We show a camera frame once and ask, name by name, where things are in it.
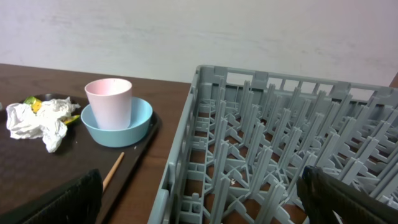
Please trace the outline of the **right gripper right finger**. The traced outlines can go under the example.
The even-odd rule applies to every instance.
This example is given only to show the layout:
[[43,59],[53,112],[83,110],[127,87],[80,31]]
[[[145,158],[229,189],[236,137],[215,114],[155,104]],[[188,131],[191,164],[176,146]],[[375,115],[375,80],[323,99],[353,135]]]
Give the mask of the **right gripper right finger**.
[[297,179],[297,195],[310,223],[397,224],[397,210],[360,192],[321,168],[306,166]]

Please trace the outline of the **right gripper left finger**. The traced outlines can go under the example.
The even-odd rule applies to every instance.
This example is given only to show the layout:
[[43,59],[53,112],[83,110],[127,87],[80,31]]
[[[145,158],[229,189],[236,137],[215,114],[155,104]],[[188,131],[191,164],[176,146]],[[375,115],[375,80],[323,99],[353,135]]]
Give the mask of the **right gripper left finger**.
[[21,223],[95,223],[101,208],[102,177],[98,169],[53,189],[30,202]]

